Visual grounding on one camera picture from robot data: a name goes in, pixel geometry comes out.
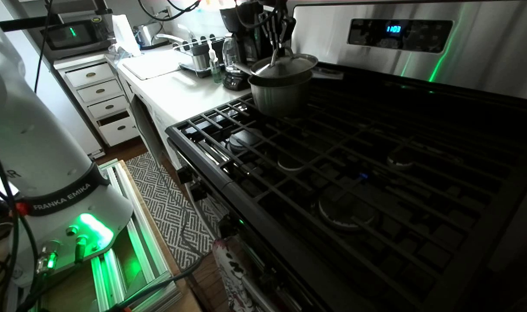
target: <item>oven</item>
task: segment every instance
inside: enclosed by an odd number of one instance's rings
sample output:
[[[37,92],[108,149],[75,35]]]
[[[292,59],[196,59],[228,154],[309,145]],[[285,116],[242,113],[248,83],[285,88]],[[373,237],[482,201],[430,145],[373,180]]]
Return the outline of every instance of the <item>oven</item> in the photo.
[[[325,29],[316,12],[332,17]],[[498,35],[493,17],[507,14],[527,5],[297,7],[314,33],[295,29],[294,47],[342,80],[316,73],[299,116],[266,116],[247,95],[169,126],[181,180],[228,210],[217,244],[231,241],[222,249],[245,265],[222,270],[259,286],[252,295],[238,277],[231,289],[252,305],[264,295],[264,310],[491,310],[503,272],[493,267],[502,249],[519,256],[508,237],[521,241],[515,217],[527,218],[527,81],[505,88],[508,62],[470,67],[469,45]],[[493,40],[505,55],[526,50]]]

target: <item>white cabinet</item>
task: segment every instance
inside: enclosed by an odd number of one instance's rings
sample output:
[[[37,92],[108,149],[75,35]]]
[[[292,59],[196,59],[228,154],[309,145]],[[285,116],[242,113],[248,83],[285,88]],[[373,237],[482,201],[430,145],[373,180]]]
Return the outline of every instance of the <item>white cabinet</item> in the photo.
[[[108,64],[91,66],[79,71],[70,71],[68,81],[73,88],[80,88],[85,85],[101,83],[113,78],[113,71]]]
[[[124,87],[105,54],[58,61],[54,67],[108,145],[139,137]]]

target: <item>coffee maker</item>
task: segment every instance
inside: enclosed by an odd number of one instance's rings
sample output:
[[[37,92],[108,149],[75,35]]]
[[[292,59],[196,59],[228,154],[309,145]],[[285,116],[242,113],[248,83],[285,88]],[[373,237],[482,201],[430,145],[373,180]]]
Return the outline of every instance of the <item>coffee maker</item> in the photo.
[[[271,55],[271,47],[264,40],[257,17],[264,12],[262,3],[245,2],[238,7],[221,9],[226,28],[231,36],[224,40],[222,57],[226,66],[224,87],[229,90],[250,88],[248,74],[240,71],[236,64],[250,67],[255,61]]]

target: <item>microwave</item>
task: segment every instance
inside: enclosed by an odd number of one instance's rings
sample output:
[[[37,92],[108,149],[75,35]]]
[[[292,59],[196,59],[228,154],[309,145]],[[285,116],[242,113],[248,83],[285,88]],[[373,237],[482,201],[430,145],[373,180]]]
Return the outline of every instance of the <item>microwave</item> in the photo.
[[[105,31],[96,29],[92,21],[51,26],[42,35],[53,50],[89,47],[106,40]]]
[[[39,47],[46,45],[51,61],[108,50],[105,19],[84,19],[30,31]]]

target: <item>appliance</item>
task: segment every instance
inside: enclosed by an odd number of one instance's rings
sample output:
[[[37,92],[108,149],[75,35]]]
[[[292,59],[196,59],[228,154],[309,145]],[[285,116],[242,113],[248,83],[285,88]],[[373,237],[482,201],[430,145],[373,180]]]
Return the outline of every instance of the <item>appliance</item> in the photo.
[[[231,33],[224,40],[224,87],[229,90],[250,88],[248,74],[240,71],[235,64],[252,64],[262,57],[262,48],[255,41],[255,28],[248,29],[247,24],[255,24],[257,14],[262,12],[262,5],[257,2],[245,2],[238,9],[221,9],[224,24]]]
[[[164,29],[164,24],[153,22],[153,24],[143,24],[136,31],[136,38],[143,50],[155,48],[160,45],[165,45],[165,38],[155,38]]]
[[[240,237],[236,267],[257,284],[245,295],[278,310],[489,310],[496,249],[527,239],[514,220],[527,218],[527,2],[295,17],[295,52],[342,80],[313,80],[295,118],[247,95],[167,130],[184,185],[229,210],[221,236]]]
[[[13,2],[16,22],[37,21],[27,29],[49,61],[108,50],[113,38],[112,10],[103,2],[63,0],[53,3],[58,21],[46,21],[44,2]]]

